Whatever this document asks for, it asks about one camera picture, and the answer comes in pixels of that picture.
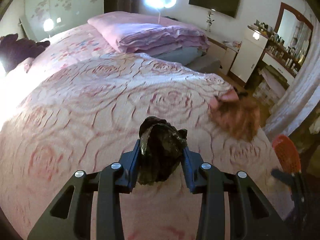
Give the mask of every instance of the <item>vase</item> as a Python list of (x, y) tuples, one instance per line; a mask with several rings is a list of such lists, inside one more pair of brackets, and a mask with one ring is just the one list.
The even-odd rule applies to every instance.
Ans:
[(211, 32), (211, 24), (210, 23), (208, 23), (208, 26), (207, 26), (207, 32)]

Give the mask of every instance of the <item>folded blanket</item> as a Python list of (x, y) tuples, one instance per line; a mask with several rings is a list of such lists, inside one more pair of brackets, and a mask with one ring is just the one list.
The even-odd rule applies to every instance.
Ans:
[(161, 18), (160, 24), (157, 21), (156, 16), (111, 12), (93, 17), (88, 23), (120, 53), (157, 55), (181, 47), (208, 48), (208, 39), (199, 28), (168, 18)]

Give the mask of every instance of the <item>wooden floor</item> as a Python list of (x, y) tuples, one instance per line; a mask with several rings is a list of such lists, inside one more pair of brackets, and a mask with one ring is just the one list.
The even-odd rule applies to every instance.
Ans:
[(233, 81), (229, 76), (226, 76), (220, 71), (216, 72), (217, 75), (222, 77), (225, 81), (227, 81), (230, 85), (234, 86), (237, 88), (239, 92), (248, 92), (249, 96), (259, 105), (260, 108), (260, 126), (264, 127), (266, 125), (266, 121), (270, 116), (269, 109), (267, 106), (264, 106), (263, 104), (260, 103), (256, 98), (252, 96), (253, 90), (245, 90), (243, 87), (241, 87), (239, 84), (237, 84), (235, 81)]

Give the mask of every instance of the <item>black plastic bag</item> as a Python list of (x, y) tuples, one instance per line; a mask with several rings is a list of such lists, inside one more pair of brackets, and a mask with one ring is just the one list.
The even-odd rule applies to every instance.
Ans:
[(166, 120), (147, 117), (139, 130), (141, 166), (138, 182), (152, 185), (165, 181), (178, 167), (187, 147), (187, 130), (177, 130)]

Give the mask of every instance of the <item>red basket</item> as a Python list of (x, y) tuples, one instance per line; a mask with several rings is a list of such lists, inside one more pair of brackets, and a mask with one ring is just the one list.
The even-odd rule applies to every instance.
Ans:
[(286, 173), (301, 171), (299, 153), (294, 143), (285, 135), (278, 135), (272, 142), (281, 167)]

